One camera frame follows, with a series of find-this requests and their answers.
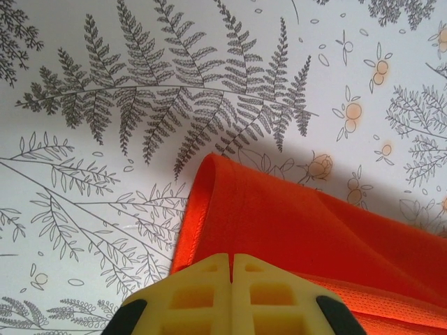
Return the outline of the floral print table cover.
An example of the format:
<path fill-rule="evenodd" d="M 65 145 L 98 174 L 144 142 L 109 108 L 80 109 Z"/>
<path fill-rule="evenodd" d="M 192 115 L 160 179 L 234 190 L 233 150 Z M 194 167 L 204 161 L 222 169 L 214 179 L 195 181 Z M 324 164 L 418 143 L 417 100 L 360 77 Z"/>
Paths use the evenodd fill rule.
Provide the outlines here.
<path fill-rule="evenodd" d="M 209 154 L 447 239 L 447 0 L 0 0 L 0 335 L 101 335 Z"/>

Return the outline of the orange t-shirt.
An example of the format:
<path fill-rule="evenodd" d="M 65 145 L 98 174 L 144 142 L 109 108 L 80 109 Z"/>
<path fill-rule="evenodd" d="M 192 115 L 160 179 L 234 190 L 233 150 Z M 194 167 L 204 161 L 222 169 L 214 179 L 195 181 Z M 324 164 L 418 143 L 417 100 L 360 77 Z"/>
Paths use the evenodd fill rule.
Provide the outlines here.
<path fill-rule="evenodd" d="M 367 335 L 447 335 L 447 239 L 209 154 L 171 270 L 215 253 L 249 254 L 334 290 Z"/>

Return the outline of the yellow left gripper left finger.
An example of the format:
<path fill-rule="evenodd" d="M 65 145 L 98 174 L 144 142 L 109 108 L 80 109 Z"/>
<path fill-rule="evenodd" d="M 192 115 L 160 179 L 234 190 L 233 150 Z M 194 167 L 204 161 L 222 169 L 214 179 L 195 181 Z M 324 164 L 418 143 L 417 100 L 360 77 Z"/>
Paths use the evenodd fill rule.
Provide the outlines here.
<path fill-rule="evenodd" d="M 212 255 L 127 297 L 104 335 L 230 335 L 228 256 Z"/>

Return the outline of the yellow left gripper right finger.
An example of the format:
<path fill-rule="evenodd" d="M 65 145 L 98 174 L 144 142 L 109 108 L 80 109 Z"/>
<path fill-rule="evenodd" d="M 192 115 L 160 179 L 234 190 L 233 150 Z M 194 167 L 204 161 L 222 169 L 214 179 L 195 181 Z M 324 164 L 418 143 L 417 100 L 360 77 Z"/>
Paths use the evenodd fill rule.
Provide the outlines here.
<path fill-rule="evenodd" d="M 366 335 L 336 293 L 247 254 L 233 259 L 231 335 Z"/>

